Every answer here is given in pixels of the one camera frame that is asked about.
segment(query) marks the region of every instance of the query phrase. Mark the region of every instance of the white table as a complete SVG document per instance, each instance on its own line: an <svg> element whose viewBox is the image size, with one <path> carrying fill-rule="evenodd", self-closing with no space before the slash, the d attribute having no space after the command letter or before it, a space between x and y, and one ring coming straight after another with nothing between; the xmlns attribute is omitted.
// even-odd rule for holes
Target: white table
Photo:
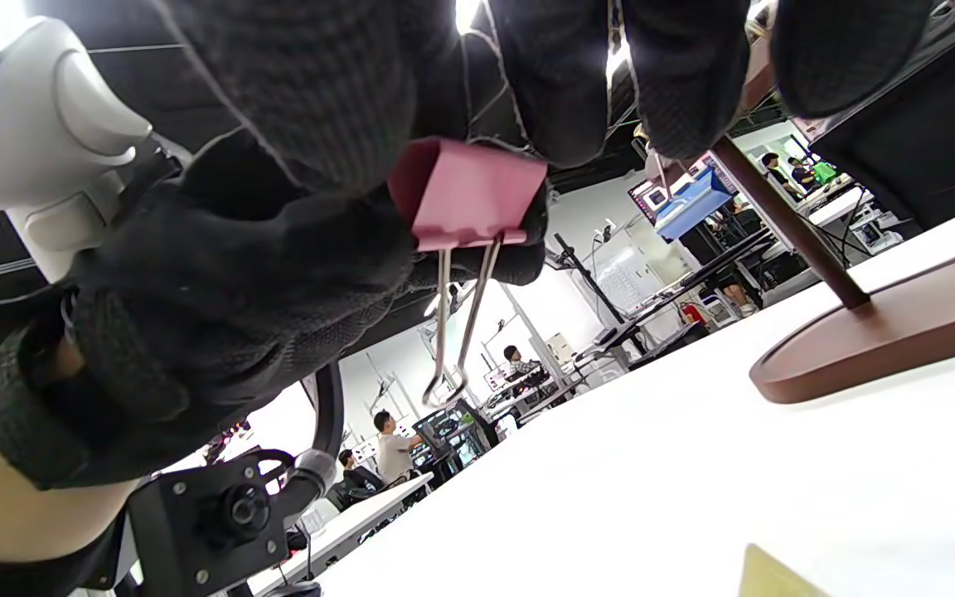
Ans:
<svg viewBox="0 0 955 597"><path fill-rule="evenodd" d="M496 419L496 417L503 415L504 412L508 412L509 409L514 407L514 405L521 403L521 401L526 400L526 398L528 397L533 396L533 394L537 393L538 390L540 390L541 388L545 388L546 386L553 386L555 383L556 381L554 378L546 379L546 381L541 382L541 384L536 386L536 388L527 389L524 392L518 394L518 396L512 397L510 400L502 401L502 403L496 405L496 408L493 408L492 410L489 410L488 412L483 411L483 413L489 420L494 420Z"/></svg>
<svg viewBox="0 0 955 597"><path fill-rule="evenodd" d="M954 256L955 220L852 274L873 289ZM385 579L421 570L456 597L734 596L754 543L835 597L955 597L955 359L795 407L747 377L834 305L819 284L547 412L323 588L410 597ZM440 548L447 521L478 532ZM462 571L489 558L526 565Z"/></svg>
<svg viewBox="0 0 955 597"><path fill-rule="evenodd" d="M840 197L837 197L834 201L831 201L831 203L812 212L812 214L808 215L808 220L813 226L827 226L827 224L834 222L834 220L849 215L850 211L853 211L853 208L857 207L857 204L868 203L868 201L872 201L873 199L875 199L875 197L872 196L872 193L865 192L865 190L861 190L860 187L856 187L848 190L848 192L842 193ZM844 234L850 234L850 231L846 230ZM786 245L778 241L776 245L769 246L769 248L761 254L761 257L763 260L771 260L773 257L778 257L786 252L788 252Z"/></svg>
<svg viewBox="0 0 955 597"><path fill-rule="evenodd" d="M312 544L308 547L313 549L312 563L315 564L316 570L318 570L318 561L321 559L327 558L327 556L341 555L340 552L349 552L350 549L341 549L338 552L338 548L343 547L346 541L353 540L353 537L368 532L378 522L382 522L387 515L390 515L391 510L400 507L403 499L412 494L414 490L425 487L432 479L433 475L431 473L425 473L417 479L399 485L399 487L390 488L390 490L374 497L367 498L327 522L322 531L316 532L315 536L312 537ZM281 568L282 573L291 580L303 577L308 568L307 549L297 552L296 555L283 563ZM252 575L249 583L253 595L260 597L261 594L280 586L282 575L277 568L269 568L262 573Z"/></svg>
<svg viewBox="0 0 955 597"><path fill-rule="evenodd" d="M808 215L808 220L813 226L825 226L827 223L833 222L842 216L848 216L850 211L857 208L857 205L868 203L868 201L872 199L875 199L872 193L866 192L860 187L853 187L848 190L848 192L844 192L840 196L835 197L834 200L827 203L824 207L813 211L812 214Z"/></svg>

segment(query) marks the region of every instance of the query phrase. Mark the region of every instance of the human arm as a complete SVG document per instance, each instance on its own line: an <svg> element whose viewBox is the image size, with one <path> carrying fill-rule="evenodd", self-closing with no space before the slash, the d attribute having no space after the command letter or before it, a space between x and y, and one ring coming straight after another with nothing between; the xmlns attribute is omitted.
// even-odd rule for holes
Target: human arm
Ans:
<svg viewBox="0 0 955 597"><path fill-rule="evenodd" d="M83 358L58 345L56 373L74 375ZM39 491L0 453L0 562L60 558L90 544L120 512L136 481Z"/></svg>

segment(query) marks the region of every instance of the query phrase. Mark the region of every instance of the wrist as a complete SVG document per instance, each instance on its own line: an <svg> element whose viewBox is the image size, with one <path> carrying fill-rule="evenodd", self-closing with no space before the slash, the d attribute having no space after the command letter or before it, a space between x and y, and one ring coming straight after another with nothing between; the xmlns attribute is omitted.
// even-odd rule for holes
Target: wrist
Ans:
<svg viewBox="0 0 955 597"><path fill-rule="evenodd" d="M75 344L69 342L68 337L62 337L57 343L56 355L54 355L53 378L66 379L75 377L83 369L83 355L80 355L80 349Z"/></svg>

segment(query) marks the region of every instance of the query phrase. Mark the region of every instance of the black glove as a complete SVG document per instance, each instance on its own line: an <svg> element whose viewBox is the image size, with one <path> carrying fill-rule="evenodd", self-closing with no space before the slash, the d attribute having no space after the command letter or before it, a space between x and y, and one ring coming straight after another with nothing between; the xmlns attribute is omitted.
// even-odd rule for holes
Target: black glove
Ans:
<svg viewBox="0 0 955 597"><path fill-rule="evenodd" d="M384 187L304 196L245 131L127 212L63 284L12 306L35 322L0 349L0 450L37 487L134 479L200 449L359 339L412 271ZM86 367L45 381L27 363L61 337L58 298Z"/></svg>
<svg viewBox="0 0 955 597"><path fill-rule="evenodd" d="M608 0L489 0L496 27L482 11L473 26L497 52L459 42L454 0L153 1L297 180L315 172L334 189L380 184L416 128L463 138L487 124L516 139L512 122L470 124L494 100L515 102L511 120L551 163L596 158L611 24L623 24L637 111L668 158L697 158L727 131L749 64L750 0L622 0L620 15ZM825 117L869 97L913 52L932 4L780 0L772 58L788 107Z"/></svg>

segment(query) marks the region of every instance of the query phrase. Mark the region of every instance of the binder clip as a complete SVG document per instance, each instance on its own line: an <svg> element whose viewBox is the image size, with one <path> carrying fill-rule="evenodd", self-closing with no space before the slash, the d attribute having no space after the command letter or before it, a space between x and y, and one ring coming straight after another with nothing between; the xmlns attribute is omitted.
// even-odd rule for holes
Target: binder clip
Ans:
<svg viewBox="0 0 955 597"><path fill-rule="evenodd" d="M433 391L444 374L444 344L448 321L448 283L452 250L485 246L474 287L474 304L463 330L458 366L462 382L448 397L453 403L469 382L467 348L501 246L526 241L522 218L547 174L546 163L495 148L447 139L412 141L390 175L388 186L395 206L412 226L418 250L437 252L437 333L434 374L422 393L422 404L433 403Z"/></svg>

